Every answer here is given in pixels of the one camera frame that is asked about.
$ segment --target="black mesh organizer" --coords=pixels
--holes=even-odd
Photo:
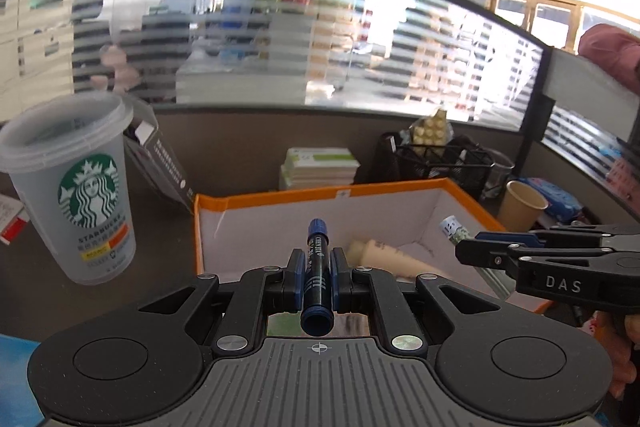
[[[455,137],[445,146],[400,143],[395,132],[380,137],[369,183],[450,178],[472,198],[480,198],[494,160],[468,137]]]

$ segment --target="paper cup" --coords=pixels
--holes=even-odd
[[[535,188],[522,182],[507,183],[498,212],[498,221],[509,232],[529,232],[538,216],[549,204]]]
[[[0,171],[79,284],[113,279],[136,251],[122,139],[132,114],[117,95],[87,92],[33,107],[0,130]]]

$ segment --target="marker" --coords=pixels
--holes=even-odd
[[[323,337],[334,327],[334,312],[329,236],[322,219],[313,219],[309,223],[307,245],[309,253],[300,326],[312,337]]]

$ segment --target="blue marker cap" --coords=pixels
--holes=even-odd
[[[311,223],[309,223],[308,237],[316,235],[317,233],[321,233],[327,238],[327,240],[329,240],[329,233],[326,231],[326,223],[322,219],[318,219],[316,217],[316,219],[312,219]]]

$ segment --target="green circular logo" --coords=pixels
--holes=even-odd
[[[71,167],[58,187],[58,204],[66,219],[92,229],[113,214],[118,203],[118,169],[106,154],[87,156]]]

